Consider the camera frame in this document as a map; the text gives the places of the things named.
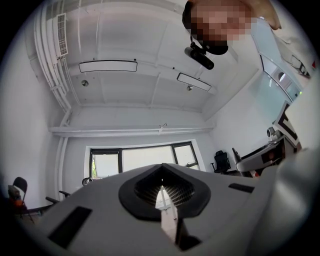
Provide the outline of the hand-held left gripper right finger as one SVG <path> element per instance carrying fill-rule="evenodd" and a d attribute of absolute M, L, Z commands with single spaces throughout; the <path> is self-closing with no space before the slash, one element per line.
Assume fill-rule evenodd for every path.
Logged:
<path fill-rule="evenodd" d="M 161 243 L 161 256 L 249 256 L 254 231 L 270 200 L 275 168 L 258 179 L 163 164 L 163 181 L 180 200 L 177 243 Z"/>

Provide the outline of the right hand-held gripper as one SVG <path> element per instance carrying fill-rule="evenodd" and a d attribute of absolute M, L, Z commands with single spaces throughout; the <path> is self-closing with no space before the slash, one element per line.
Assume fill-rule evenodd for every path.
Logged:
<path fill-rule="evenodd" d="M 266 167 L 276 165 L 298 151 L 300 141 L 286 115 L 289 106 L 288 101 L 283 103 L 277 118 L 267 129 L 269 143 L 245 156 L 240 156 L 236 149 L 232 148 L 236 170 L 242 176 L 249 177 L 251 171 L 256 171 L 260 175 Z"/>

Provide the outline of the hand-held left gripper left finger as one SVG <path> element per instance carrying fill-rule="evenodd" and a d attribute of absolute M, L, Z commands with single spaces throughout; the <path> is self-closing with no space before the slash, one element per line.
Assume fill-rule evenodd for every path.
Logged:
<path fill-rule="evenodd" d="M 93 181 L 53 205 L 37 224 L 24 223 L 23 230 L 42 256 L 175 256 L 160 221 L 137 219 L 119 200 L 126 181 L 151 169 Z"/>

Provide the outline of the black mesh office chair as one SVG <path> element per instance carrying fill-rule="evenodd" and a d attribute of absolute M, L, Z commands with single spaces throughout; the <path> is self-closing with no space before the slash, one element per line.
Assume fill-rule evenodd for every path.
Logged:
<path fill-rule="evenodd" d="M 215 153 L 214 162 L 211 165 L 216 174 L 226 173 L 231 168 L 227 153 L 222 150 Z"/>

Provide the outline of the person's white printed shirt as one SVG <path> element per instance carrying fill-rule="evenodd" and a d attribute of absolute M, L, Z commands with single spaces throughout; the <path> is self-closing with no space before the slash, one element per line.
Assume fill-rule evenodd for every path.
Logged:
<path fill-rule="evenodd" d="M 270 198 L 246 256 L 320 256 L 320 59 L 295 17 L 278 0 L 248 0 L 310 77 L 287 109 L 302 149 L 277 168 Z"/>

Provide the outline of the black framed window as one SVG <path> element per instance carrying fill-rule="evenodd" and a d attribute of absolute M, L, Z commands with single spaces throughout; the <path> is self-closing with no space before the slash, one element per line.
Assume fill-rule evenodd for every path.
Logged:
<path fill-rule="evenodd" d="M 153 164 L 177 164 L 200 170 L 191 141 L 127 148 L 91 148 L 88 176 L 102 179 Z"/>

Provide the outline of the glass office partition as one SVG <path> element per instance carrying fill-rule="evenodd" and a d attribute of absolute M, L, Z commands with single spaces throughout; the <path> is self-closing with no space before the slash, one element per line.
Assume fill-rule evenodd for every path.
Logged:
<path fill-rule="evenodd" d="M 280 113 L 285 102 L 292 103 L 302 95 L 303 86 L 292 67 L 283 59 L 269 24 L 258 19 L 251 27 L 251 35 L 259 53 L 262 65 L 261 77 L 250 89 L 262 113 L 273 120 Z"/>

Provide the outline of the black folding chair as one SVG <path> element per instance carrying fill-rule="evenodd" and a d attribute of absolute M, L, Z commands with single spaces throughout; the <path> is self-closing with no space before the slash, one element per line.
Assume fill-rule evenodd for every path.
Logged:
<path fill-rule="evenodd" d="M 15 186 L 16 188 L 18 188 L 20 190 L 20 195 L 21 195 L 21 198 L 23 200 L 23 206 L 22 207 L 16 207 L 14 206 L 14 204 L 11 202 L 10 198 L 9 198 L 9 201 L 13 207 L 13 210 L 16 214 L 18 214 L 20 216 L 20 218 L 22 219 L 23 218 L 23 213 L 26 212 L 28 217 L 30 218 L 31 222 L 34 224 L 34 220 L 33 218 L 31 217 L 30 215 L 30 212 L 25 204 L 25 197 L 26 197 L 26 193 L 27 193 L 27 189 L 28 189 L 28 183 L 27 181 L 18 176 L 14 181 L 13 181 L 13 184 L 12 186 Z"/>

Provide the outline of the orange and black device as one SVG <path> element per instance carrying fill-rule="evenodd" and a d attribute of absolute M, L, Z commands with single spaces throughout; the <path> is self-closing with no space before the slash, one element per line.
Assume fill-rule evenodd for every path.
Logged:
<path fill-rule="evenodd" d="M 15 187 L 14 185 L 8 186 L 8 195 L 10 201 L 13 203 L 15 207 L 22 207 L 23 206 L 23 200 L 20 194 L 20 190 Z"/>

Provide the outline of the long ceiling light panel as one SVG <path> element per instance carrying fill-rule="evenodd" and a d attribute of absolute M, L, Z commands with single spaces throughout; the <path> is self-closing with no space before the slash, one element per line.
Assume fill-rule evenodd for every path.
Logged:
<path fill-rule="evenodd" d="M 96 60 L 82 62 L 79 64 L 81 73 L 100 72 L 100 71 L 125 71 L 136 72 L 138 63 L 126 60 Z"/>
<path fill-rule="evenodd" d="M 208 92 L 212 88 L 209 84 L 181 72 L 177 76 L 177 81 L 188 84 L 193 87 L 197 87 L 206 92 Z"/>

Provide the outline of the white ceiling pipes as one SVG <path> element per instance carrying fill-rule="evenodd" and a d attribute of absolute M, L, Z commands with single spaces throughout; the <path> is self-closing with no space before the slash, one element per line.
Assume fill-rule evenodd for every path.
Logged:
<path fill-rule="evenodd" d="M 72 106 L 68 100 L 70 82 L 65 56 L 58 57 L 57 18 L 47 16 L 48 3 L 43 2 L 36 11 L 33 36 L 40 68 L 50 91 L 64 112 L 61 126 L 69 126 Z"/>

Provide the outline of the white air vent grille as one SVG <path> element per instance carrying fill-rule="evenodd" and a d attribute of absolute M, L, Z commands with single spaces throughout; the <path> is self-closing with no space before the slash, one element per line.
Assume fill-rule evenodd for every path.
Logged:
<path fill-rule="evenodd" d="M 56 16 L 58 57 L 63 57 L 68 54 L 66 20 L 66 13 L 61 13 Z"/>

